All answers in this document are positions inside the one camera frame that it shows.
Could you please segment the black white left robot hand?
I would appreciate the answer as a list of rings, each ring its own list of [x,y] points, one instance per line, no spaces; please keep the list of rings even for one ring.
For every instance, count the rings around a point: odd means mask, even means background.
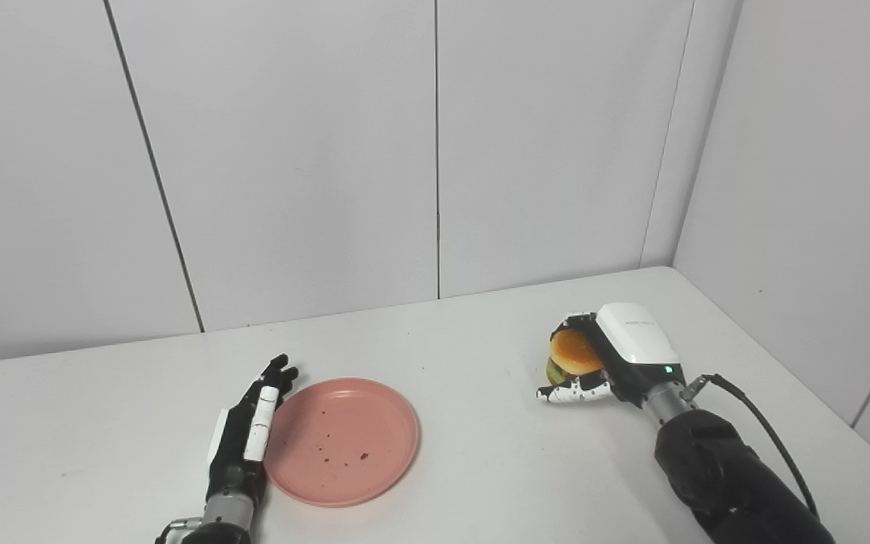
[[[227,410],[220,441],[208,466],[205,499],[241,493],[255,505],[262,502],[268,485],[264,458],[269,424],[299,376],[299,369],[290,367],[288,361],[287,354],[273,358],[241,400]]]

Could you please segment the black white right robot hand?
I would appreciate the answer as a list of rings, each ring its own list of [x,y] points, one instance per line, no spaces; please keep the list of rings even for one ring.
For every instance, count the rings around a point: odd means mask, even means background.
[[[535,398],[556,405],[615,398],[645,409],[660,394],[680,398],[687,387],[657,319],[626,302],[563,318],[549,338],[545,374]]]

